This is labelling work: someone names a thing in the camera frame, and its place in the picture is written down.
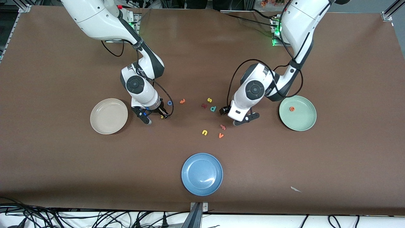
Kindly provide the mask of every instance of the green plate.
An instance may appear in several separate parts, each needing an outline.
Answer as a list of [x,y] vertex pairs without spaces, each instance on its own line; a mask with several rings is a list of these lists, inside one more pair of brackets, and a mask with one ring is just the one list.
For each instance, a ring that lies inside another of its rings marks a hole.
[[316,121],[314,105],[301,96],[285,98],[280,104],[279,114],[281,121],[294,131],[306,131]]

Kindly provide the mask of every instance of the table surface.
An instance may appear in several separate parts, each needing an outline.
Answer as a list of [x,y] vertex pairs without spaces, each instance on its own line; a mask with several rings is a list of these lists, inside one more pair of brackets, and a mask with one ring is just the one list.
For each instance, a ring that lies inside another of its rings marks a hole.
[[[146,126],[130,111],[122,130],[100,135],[90,112],[106,98],[129,106],[119,73],[136,52],[126,45],[122,57],[112,56],[62,7],[21,15],[0,64],[0,195],[73,208],[183,211],[206,201],[230,213],[405,213],[405,64],[379,14],[327,13],[318,25],[300,92],[318,117],[305,132],[286,128],[279,102],[267,99],[254,106],[260,118],[239,127],[201,107],[208,97],[217,109],[226,104],[244,60],[288,63],[265,25],[213,10],[151,10],[140,35],[164,61],[158,82],[174,115],[153,115]],[[214,155],[224,169],[221,187],[206,197],[181,182],[195,153]]]

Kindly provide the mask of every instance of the gray floor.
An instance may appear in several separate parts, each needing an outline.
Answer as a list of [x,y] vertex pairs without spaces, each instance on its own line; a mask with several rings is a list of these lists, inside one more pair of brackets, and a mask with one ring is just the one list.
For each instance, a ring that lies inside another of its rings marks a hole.
[[[333,4],[329,9],[329,12],[380,13],[387,9],[393,2],[394,0],[351,0],[345,5]],[[243,0],[234,0],[232,2],[232,9],[241,10],[243,8],[243,3]],[[44,0],[44,4],[60,5],[57,0]],[[16,16],[17,13],[0,12],[0,50],[4,48]],[[395,13],[393,16],[393,24],[396,36],[402,48],[402,53],[405,56],[405,7],[402,7]]]

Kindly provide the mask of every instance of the robotic arm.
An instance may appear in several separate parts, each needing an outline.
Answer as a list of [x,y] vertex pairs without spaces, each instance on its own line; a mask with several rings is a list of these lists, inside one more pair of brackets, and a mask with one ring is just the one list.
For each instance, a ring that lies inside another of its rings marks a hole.
[[279,75],[261,63],[251,65],[241,79],[241,86],[234,94],[230,109],[224,107],[234,125],[247,123],[259,117],[247,112],[264,96],[280,101],[288,94],[299,70],[304,65],[313,46],[313,32],[334,0],[291,0],[279,22],[280,36],[294,51],[287,70]]
[[121,83],[132,97],[132,110],[145,124],[151,124],[143,115],[145,110],[167,118],[162,99],[149,83],[162,76],[164,64],[124,19],[129,12],[118,9],[113,0],[62,0],[62,4],[88,37],[102,41],[122,39],[142,54],[142,58],[121,70]]

